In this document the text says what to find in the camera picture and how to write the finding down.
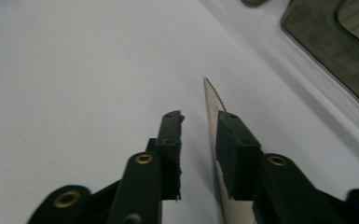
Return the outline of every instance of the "serrated blade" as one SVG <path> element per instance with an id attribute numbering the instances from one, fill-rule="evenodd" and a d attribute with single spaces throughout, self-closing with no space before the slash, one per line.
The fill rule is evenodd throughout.
<path id="1" fill-rule="evenodd" d="M 219 186 L 220 206 L 225 224 L 252 224 L 255 216 L 252 210 L 253 202 L 240 202 L 230 200 L 223 180 L 223 173 L 216 159 L 216 133 L 219 111 L 227 111 L 222 100 L 207 77 L 204 78 L 205 99 L 208 112 L 211 146 L 214 165 Z"/>

